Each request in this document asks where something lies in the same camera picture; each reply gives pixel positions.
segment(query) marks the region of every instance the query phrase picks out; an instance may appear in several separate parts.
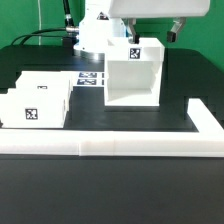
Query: white foam block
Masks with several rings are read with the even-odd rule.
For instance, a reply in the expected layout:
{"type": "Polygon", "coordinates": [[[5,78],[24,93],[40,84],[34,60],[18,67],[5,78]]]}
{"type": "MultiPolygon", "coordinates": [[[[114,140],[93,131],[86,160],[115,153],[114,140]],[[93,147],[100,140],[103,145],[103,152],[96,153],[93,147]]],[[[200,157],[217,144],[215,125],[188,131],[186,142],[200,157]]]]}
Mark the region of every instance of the white foam block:
{"type": "Polygon", "coordinates": [[[188,115],[201,133],[224,133],[223,128],[200,99],[189,99],[188,115]]]}

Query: open white box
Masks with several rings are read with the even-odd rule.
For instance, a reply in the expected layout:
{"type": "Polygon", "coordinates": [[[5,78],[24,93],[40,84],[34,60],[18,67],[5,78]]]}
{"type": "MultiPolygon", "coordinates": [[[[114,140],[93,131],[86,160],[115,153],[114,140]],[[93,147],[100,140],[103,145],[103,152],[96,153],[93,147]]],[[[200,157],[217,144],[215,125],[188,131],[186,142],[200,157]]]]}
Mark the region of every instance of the open white box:
{"type": "Polygon", "coordinates": [[[159,106],[164,46],[156,38],[108,40],[105,106],[159,106]]]}

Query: black tabletop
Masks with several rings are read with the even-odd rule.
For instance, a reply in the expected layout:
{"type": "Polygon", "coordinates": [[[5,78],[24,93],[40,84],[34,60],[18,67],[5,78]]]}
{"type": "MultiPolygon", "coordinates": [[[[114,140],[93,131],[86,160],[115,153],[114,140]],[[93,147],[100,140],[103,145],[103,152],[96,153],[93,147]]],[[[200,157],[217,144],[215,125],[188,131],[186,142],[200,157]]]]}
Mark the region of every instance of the black tabletop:
{"type": "MultiPolygon", "coordinates": [[[[0,64],[2,92],[15,87],[22,70],[103,70],[102,63],[73,57],[70,49],[62,47],[6,47],[0,51],[0,64]]],[[[223,73],[198,52],[170,49],[163,66],[159,111],[108,113],[103,111],[101,88],[76,88],[65,129],[196,131],[186,115],[189,97],[201,98],[222,124],[223,83],[223,73]],[[90,96],[99,103],[87,108],[90,96]]],[[[1,155],[0,220],[4,224],[222,224],[223,186],[222,158],[1,155]]]]}

